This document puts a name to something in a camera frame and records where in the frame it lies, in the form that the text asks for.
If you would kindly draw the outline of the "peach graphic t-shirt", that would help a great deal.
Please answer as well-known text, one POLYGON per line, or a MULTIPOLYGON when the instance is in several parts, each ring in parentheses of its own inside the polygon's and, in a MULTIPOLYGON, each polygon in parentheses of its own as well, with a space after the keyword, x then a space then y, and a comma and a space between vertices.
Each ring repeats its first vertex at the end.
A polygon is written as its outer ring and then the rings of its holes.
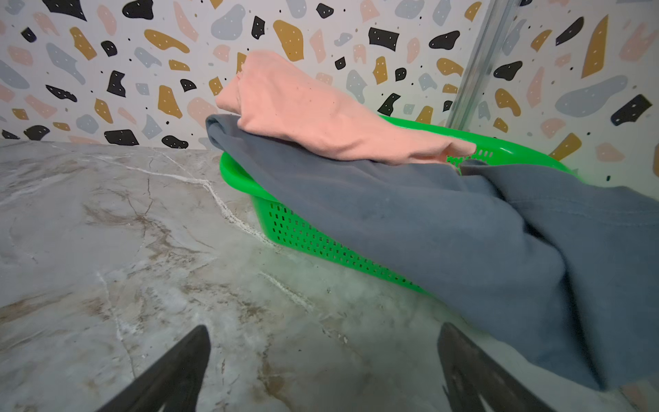
POLYGON ((238 115, 240 130, 338 161, 439 164, 476 151, 471 142, 397 127, 273 51, 249 53, 216 105, 238 115))

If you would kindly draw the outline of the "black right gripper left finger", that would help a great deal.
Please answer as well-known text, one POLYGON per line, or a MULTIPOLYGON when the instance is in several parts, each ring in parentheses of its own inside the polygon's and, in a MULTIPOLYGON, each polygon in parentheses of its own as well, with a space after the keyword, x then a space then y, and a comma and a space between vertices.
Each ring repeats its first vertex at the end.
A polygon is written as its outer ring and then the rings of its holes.
POLYGON ((206 326, 198 325, 101 411, 195 411, 211 343, 206 326))

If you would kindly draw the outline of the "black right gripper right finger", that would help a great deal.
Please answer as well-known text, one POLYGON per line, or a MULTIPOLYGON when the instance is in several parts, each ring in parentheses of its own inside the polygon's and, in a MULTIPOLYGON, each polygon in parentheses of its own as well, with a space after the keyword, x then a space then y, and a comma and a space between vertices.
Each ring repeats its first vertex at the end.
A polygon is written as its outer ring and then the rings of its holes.
POLYGON ((442 325, 437 348, 451 410, 552 410, 454 324, 442 325))

